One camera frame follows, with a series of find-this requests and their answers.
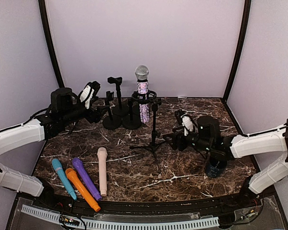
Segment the black stand of pink microphone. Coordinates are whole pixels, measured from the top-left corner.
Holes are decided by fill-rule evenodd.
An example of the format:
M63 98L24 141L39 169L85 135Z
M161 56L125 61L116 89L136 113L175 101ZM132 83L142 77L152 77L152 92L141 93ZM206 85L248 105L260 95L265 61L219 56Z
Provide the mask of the black stand of pink microphone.
M103 127L108 130L114 130L121 126L122 120L118 115L114 115L110 108L110 101L114 100L114 92L107 91L104 100L105 105L108 106L108 116L103 119Z

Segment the black stand of blue microphone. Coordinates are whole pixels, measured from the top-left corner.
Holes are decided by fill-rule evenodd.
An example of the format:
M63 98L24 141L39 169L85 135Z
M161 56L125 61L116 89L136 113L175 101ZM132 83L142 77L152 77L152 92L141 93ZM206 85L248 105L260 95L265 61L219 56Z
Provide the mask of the black stand of blue microphone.
M117 99L118 99L118 105L112 108L112 112L115 115L118 115L120 117L124 117L129 112L129 107L127 105L123 105L121 101L121 89L120 86L122 84L122 77L108 77L107 79L109 84L115 84L116 86L116 93L117 93Z

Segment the black stand of purple microphone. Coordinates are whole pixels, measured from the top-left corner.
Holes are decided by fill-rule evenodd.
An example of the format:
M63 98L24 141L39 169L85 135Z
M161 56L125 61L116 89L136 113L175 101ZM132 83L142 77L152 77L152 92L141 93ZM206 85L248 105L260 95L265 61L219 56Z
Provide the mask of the black stand of purple microphone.
M132 99L128 100L129 106L129 115L125 116L122 120L122 125L128 130L138 129L141 126L141 120L139 116L134 115L133 113L133 101Z

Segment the black tripod shock-mount stand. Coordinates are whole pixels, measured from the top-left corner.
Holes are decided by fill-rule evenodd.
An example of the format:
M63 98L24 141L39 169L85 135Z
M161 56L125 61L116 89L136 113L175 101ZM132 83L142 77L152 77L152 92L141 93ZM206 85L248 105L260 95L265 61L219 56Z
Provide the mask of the black tripod shock-mount stand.
M138 92L134 92L132 94L132 100L137 102L140 105L144 104L151 104L152 105L152 111L153 111L153 129L151 132L151 142L147 146L130 146L130 149L144 149L152 153L156 166L157 166L157 172L160 175L161 170L159 167L159 160L156 156L156 151L159 149L159 147L165 143L165 141L161 141L160 143L156 143L156 138L160 137L160 132L156 130L156 114L158 111L158 107L162 104L161 98L157 98L157 93L154 91L148 91L148 93L140 94Z

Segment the pink microphone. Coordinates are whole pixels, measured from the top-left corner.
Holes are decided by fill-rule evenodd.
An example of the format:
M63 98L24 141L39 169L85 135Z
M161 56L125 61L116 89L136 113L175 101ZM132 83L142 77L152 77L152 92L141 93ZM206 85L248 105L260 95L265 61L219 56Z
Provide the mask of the pink microphone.
M107 195L107 150L104 147L100 147L97 151L98 157L98 172L99 172L99 189L101 196Z

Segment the silver glitter microphone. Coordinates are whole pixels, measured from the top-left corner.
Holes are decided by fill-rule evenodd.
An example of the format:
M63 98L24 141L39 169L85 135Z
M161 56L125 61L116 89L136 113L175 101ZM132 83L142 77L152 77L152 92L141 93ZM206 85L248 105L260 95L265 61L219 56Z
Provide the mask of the silver glitter microphone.
M144 65L139 65L135 69L135 75L137 78L137 92L139 93L139 99L147 99L148 89L148 74L149 69ZM149 105L148 104L139 104L140 109L140 119L141 122L146 124L149 122Z

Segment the purple microphone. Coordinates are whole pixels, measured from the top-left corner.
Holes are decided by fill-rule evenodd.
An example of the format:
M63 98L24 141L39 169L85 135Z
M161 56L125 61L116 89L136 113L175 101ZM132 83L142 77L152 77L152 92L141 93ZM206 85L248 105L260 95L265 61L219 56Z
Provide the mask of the purple microphone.
M102 196L100 192L97 190L96 186L94 185L93 181L91 180L90 176L88 175L86 169L84 168L83 162L79 158L72 159L72 165L79 173L80 177L82 178L84 184L86 185L88 191L94 197L96 201L100 201Z

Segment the orange microphone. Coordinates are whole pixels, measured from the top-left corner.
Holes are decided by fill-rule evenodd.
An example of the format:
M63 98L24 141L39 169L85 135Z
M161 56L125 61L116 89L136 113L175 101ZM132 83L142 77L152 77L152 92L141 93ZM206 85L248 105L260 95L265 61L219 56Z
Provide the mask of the orange microphone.
M98 205L98 203L95 201L95 199L91 196L91 194L88 192L88 190L85 188L83 183L80 181L80 179L77 176L77 173L72 168L67 168L65 170L65 174L67 178L72 182L72 184L76 187L76 189L79 191L81 196L85 199L87 204L95 211L98 212L101 210L101 207Z

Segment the blue microphone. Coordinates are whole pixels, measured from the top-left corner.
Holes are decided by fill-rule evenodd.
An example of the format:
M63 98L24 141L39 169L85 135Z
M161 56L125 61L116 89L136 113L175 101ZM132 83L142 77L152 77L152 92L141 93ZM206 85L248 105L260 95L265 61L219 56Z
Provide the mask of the blue microphone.
M54 169L60 181L62 182L63 186L65 187L67 193L72 197L73 200L77 200L76 192L74 188L72 187L69 179L67 178L65 171L63 170L61 162L58 159L53 159L51 161L51 164L52 164L52 168Z

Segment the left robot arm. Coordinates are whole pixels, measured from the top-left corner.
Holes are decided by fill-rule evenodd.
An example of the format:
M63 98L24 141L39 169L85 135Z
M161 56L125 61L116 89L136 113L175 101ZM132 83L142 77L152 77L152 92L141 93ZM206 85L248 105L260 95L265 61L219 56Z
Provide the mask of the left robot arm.
M34 113L18 125L0 130L0 156L21 146L49 140L73 123L86 119L90 124L98 123L106 112L107 106L92 107L98 99L100 84L89 82L75 94L71 88L59 88L50 95L50 105ZM44 190L44 184L34 176L23 174L0 163L0 186L16 192L39 197L48 209L58 205L58 198Z

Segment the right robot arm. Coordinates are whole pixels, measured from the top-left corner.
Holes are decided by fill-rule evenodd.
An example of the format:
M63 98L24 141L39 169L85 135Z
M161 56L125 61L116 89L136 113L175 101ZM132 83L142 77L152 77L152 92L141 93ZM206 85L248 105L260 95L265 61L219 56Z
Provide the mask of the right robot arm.
M193 121L188 114L178 119L180 127L163 139L180 151L192 147L195 151L206 151L217 161L229 161L249 155L281 152L282 155L262 171L245 180L245 188L236 196L235 203L245 208L269 186L288 177L288 119L276 128L252 133L221 136L219 121L211 116L201 116Z

